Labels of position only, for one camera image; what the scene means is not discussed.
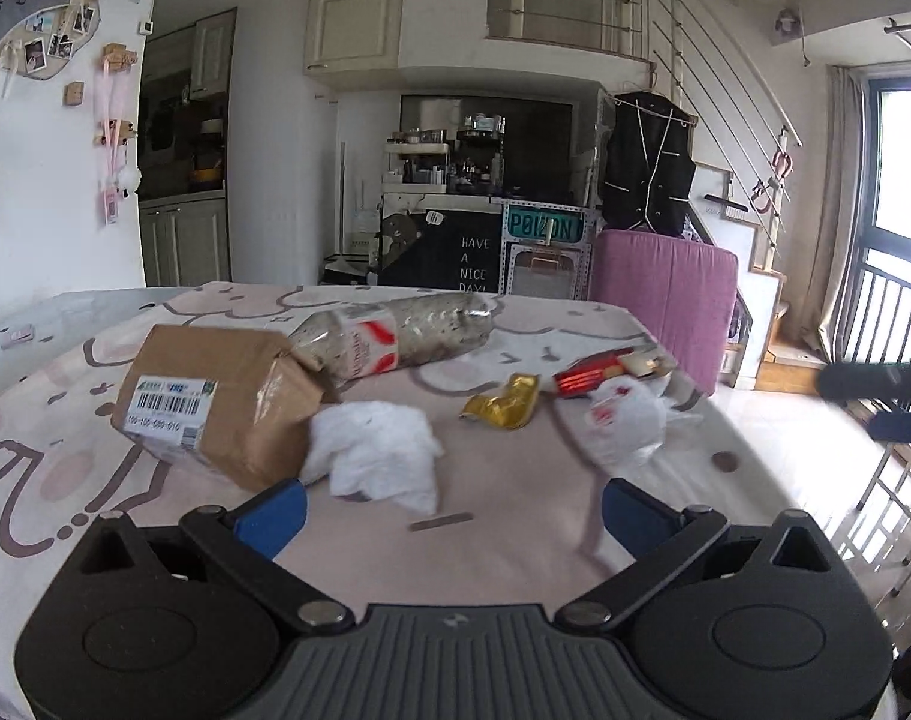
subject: pink chair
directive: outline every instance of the pink chair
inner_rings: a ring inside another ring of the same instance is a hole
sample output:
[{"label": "pink chair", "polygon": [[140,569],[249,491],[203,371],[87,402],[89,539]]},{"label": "pink chair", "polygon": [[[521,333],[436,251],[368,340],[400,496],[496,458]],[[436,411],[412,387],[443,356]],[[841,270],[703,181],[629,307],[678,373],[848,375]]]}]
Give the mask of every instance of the pink chair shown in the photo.
[{"label": "pink chair", "polygon": [[596,239],[588,299],[632,312],[705,394],[715,391],[737,289],[738,260],[724,248],[630,230]]}]

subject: brown cardboard box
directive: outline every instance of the brown cardboard box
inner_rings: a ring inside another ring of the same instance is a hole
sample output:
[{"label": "brown cardboard box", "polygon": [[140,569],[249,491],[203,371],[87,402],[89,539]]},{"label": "brown cardboard box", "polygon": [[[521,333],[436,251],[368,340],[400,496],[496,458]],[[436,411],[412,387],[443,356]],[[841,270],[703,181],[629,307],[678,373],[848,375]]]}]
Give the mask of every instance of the brown cardboard box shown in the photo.
[{"label": "brown cardboard box", "polygon": [[309,420],[336,400],[282,333],[156,325],[112,425],[160,460],[212,466],[259,491],[299,475]]}]

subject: glass door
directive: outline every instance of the glass door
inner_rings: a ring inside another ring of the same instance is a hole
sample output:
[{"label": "glass door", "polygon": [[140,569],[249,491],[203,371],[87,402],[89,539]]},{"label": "glass door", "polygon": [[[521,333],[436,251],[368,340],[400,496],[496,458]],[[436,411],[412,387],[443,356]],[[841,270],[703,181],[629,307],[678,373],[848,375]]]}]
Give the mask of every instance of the glass door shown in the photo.
[{"label": "glass door", "polygon": [[871,84],[866,196],[843,316],[844,358],[911,360],[911,79]]}]

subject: floor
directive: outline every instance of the floor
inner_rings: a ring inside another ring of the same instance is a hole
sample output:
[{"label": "floor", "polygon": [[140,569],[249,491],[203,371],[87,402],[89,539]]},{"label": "floor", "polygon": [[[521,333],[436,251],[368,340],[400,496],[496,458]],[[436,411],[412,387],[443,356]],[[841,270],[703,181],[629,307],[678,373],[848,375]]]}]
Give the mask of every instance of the floor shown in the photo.
[{"label": "floor", "polygon": [[[751,442],[762,461],[838,548],[876,606],[895,648],[911,644],[911,580],[898,597],[889,590],[911,548],[911,522],[879,488],[862,512],[864,493],[883,448],[841,409],[805,395],[720,388],[712,402]],[[903,467],[890,460],[882,474],[893,487]],[[911,479],[900,499],[911,503]]]}]

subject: barcode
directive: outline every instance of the barcode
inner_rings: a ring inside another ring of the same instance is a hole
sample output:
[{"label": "barcode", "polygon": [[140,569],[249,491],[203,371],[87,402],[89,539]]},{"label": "barcode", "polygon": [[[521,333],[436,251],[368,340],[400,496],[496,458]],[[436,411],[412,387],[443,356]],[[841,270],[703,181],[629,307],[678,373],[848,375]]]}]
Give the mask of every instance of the barcode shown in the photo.
[{"label": "barcode", "polygon": [[197,397],[142,392],[136,408],[153,410],[153,412],[184,413],[191,416],[198,413],[199,403],[200,399]]}]

